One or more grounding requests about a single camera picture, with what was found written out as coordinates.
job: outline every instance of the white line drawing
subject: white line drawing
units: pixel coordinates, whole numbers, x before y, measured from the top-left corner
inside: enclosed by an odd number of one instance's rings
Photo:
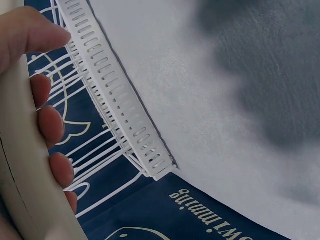
[[[105,240],[110,240],[113,236],[115,236],[117,233],[119,233],[122,230],[141,230],[141,231],[152,233],[152,234],[160,237],[160,239],[162,239],[162,240],[170,240],[170,238],[168,238],[167,236],[165,236],[164,234],[162,234],[159,231],[149,229],[149,228],[133,227],[133,226],[122,227],[122,228],[118,229],[117,231],[115,231],[114,233],[112,233],[110,236],[108,236]],[[121,234],[119,237],[124,239],[124,238],[128,237],[128,234],[124,233],[124,234]]]

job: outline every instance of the white plastic binding comb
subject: white plastic binding comb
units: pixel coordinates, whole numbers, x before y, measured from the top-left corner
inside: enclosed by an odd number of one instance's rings
[[[106,124],[104,132],[75,146],[67,157],[86,148],[105,133],[113,134],[108,143],[115,142],[85,164],[81,164],[82,160],[89,158],[97,148],[81,159],[73,159],[76,173],[81,170],[85,172],[76,174],[67,190],[86,186],[86,179],[123,156],[138,169],[138,175],[77,216],[74,215],[63,190],[51,174],[46,161],[48,150],[36,125],[28,65],[37,64],[40,58],[46,58],[47,55],[40,54],[29,63],[24,56],[0,76],[0,194],[25,240],[86,240],[77,218],[124,190],[142,175],[156,181],[161,179],[173,170],[174,164],[87,1],[50,2],[51,7],[42,13],[52,13],[54,23],[66,28],[72,34],[72,41],[65,47],[68,54],[39,69],[37,74],[45,74],[50,78],[59,73],[59,79],[52,83],[51,100],[65,89],[82,83],[82,87],[58,101],[54,107],[81,91],[87,91]],[[0,13],[19,6],[23,6],[23,0],[2,0]],[[62,62],[58,68],[50,70]],[[63,75],[63,69],[70,66],[74,70]],[[118,147],[119,151],[110,154]]]

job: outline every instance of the white plastic edge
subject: white plastic edge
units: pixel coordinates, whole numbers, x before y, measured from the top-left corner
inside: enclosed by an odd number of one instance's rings
[[[94,86],[147,173],[156,181],[174,169],[156,129],[112,52],[86,0],[56,0]]]
[[[24,5],[1,0],[0,14]],[[24,55],[0,75],[0,192],[25,240],[87,240],[48,165]]]

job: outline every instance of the comb teeth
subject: comb teeth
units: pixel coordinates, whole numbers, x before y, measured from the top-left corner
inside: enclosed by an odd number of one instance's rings
[[[115,136],[124,137],[136,162],[159,180],[173,170],[173,161],[132,88],[86,0],[57,0],[72,35],[69,52],[78,52],[88,70],[84,78],[91,99]]]

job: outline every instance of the cartoon whale drawing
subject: cartoon whale drawing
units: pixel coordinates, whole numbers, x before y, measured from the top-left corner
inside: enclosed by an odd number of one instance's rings
[[[161,232],[143,227],[122,227],[105,240],[170,240]]]

